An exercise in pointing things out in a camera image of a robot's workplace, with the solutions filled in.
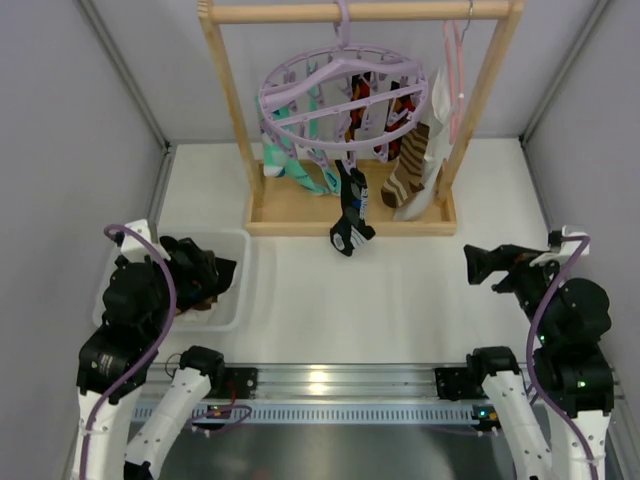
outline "white plastic bin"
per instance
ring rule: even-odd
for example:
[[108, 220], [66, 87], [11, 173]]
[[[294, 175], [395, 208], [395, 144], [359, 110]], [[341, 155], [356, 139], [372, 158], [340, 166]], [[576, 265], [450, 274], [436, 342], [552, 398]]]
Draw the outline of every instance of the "white plastic bin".
[[[251, 268], [251, 237], [242, 229], [221, 229], [205, 231], [187, 229], [163, 229], [158, 227], [158, 234], [170, 235], [176, 239], [191, 237], [202, 250], [213, 250], [217, 257], [238, 262], [233, 285], [218, 297], [217, 304], [211, 310], [198, 312], [187, 311], [176, 316], [172, 332], [226, 332], [238, 326], [242, 318], [249, 312], [247, 308], [249, 277]], [[100, 282], [93, 308], [93, 322], [102, 324], [104, 304], [102, 294], [109, 286], [109, 277], [115, 270], [113, 262], [118, 256], [114, 248], [109, 256], [109, 263]]]

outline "gray wall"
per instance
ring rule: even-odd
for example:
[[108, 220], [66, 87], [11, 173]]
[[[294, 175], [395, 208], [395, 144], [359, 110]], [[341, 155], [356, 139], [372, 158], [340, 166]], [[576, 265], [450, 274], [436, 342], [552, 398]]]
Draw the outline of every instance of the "gray wall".
[[160, 150], [71, 0], [0, 8], [0, 477], [60, 478], [109, 248]]
[[554, 225], [577, 223], [592, 254], [576, 269], [612, 302], [604, 347], [640, 425], [640, 2], [611, 3], [528, 148]]
[[[169, 139], [235, 138], [196, 17], [197, 0], [95, 2]], [[216, 0], [216, 4], [225, 3], [296, 3], [296, 0]], [[527, 2], [503, 71], [480, 121], [480, 134], [517, 136], [524, 130], [593, 4], [594, 0]], [[468, 93], [494, 25], [491, 21], [474, 21], [465, 37]], [[229, 25], [223, 27], [223, 34], [249, 132], [254, 138], [258, 136], [258, 126], [253, 96], [266, 75], [293, 55], [335, 44], [330, 24]], [[445, 62], [441, 22], [357, 23], [352, 28], [352, 38], [422, 59], [427, 71]]]

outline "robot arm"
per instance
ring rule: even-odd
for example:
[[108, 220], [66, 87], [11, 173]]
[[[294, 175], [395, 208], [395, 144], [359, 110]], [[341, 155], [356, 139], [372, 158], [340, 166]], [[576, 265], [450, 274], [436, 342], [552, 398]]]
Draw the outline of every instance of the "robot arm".
[[551, 453], [529, 404], [520, 368], [511, 350], [507, 347], [478, 348], [473, 355], [467, 356], [467, 369], [498, 414], [518, 480], [553, 478]]
[[164, 460], [195, 406], [210, 391], [220, 389], [223, 371], [224, 359], [218, 352], [194, 346], [182, 354], [169, 390], [127, 446], [125, 480], [160, 476]]
[[[161, 408], [127, 449], [133, 409], [159, 341], [170, 327], [169, 288], [163, 277], [171, 274], [178, 313], [195, 306], [206, 308], [231, 284], [235, 262], [216, 259], [213, 252], [200, 250], [189, 238], [158, 240], [155, 228], [144, 220], [126, 229], [131, 233], [115, 237], [122, 255], [103, 295], [103, 323], [80, 350], [80, 422], [73, 479], [157, 478], [193, 406], [211, 390], [216, 391], [222, 381], [221, 354], [202, 347], [189, 349]], [[160, 257], [167, 260], [169, 272], [164, 273], [151, 261], [138, 237], [157, 251], [159, 256], [154, 258], [158, 262]], [[140, 368], [133, 371], [137, 364]], [[88, 428], [90, 413], [96, 408]]]
[[[487, 251], [467, 245], [469, 283], [480, 284], [491, 273], [506, 270], [507, 276], [492, 289], [497, 293], [514, 293], [520, 307], [533, 321], [560, 265], [577, 255], [577, 242], [567, 240], [567, 237], [576, 236], [586, 234], [567, 227], [552, 232], [548, 252], [515, 245]], [[534, 371], [530, 374], [537, 377], [552, 402], [552, 405], [546, 404], [551, 426], [550, 469], [547, 468], [549, 449], [544, 440], [540, 441], [539, 429], [530, 428], [535, 418], [531, 408], [527, 408], [526, 395], [522, 395], [522, 379], [518, 372], [513, 368], [494, 368], [496, 373], [491, 374], [486, 368], [487, 355], [491, 358], [491, 352], [487, 351], [491, 349], [476, 349], [468, 359], [469, 371], [492, 400], [504, 426], [519, 479], [529, 479], [532, 475], [533, 478], [554, 480], [593, 480], [596, 475], [598, 479], [604, 479], [602, 460], [613, 409], [613, 376], [598, 342], [611, 328], [608, 308], [609, 299], [600, 286], [586, 279], [573, 278], [553, 293], [542, 314], [536, 332], [542, 346], [533, 352]], [[588, 459], [574, 428], [584, 437], [593, 460]], [[535, 459], [528, 460], [528, 456], [535, 456]]]

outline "black sock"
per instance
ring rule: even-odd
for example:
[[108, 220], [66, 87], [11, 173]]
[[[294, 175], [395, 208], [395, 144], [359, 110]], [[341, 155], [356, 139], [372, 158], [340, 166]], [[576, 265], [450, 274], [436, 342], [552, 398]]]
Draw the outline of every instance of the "black sock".
[[329, 231], [329, 238], [336, 250], [350, 257], [354, 248], [371, 240], [376, 231], [364, 221], [369, 198], [364, 173], [357, 168], [347, 173], [341, 160], [336, 160], [336, 167], [340, 172], [342, 217]]

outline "wooden frame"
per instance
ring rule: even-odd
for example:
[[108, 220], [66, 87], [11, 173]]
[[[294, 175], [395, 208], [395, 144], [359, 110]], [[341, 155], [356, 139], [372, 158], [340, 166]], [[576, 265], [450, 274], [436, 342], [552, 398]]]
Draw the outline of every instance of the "wooden frame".
[[[473, 88], [467, 110], [460, 124], [458, 137], [437, 183], [437, 198], [421, 218], [411, 222], [393, 222], [393, 210], [369, 196], [367, 221], [382, 236], [453, 235], [457, 219], [451, 187], [462, 164], [473, 132], [487, 103], [511, 38], [520, 21], [524, 0], [426, 1], [390, 3], [352, 3], [348, 6], [352, 22], [473, 19], [498, 20], [487, 48], [484, 62]], [[240, 148], [251, 198], [247, 230], [252, 235], [321, 236], [340, 218], [337, 197], [315, 197], [288, 178], [264, 177], [259, 162], [253, 156], [247, 126], [242, 115], [238, 91], [221, 24], [254, 23], [317, 23], [340, 22], [342, 14], [337, 4], [216, 6], [212, 0], [198, 0], [198, 18], [202, 25], [220, 84], [229, 106], [233, 129]], [[393, 165], [359, 160], [358, 167], [367, 176], [370, 191], [382, 186]]]

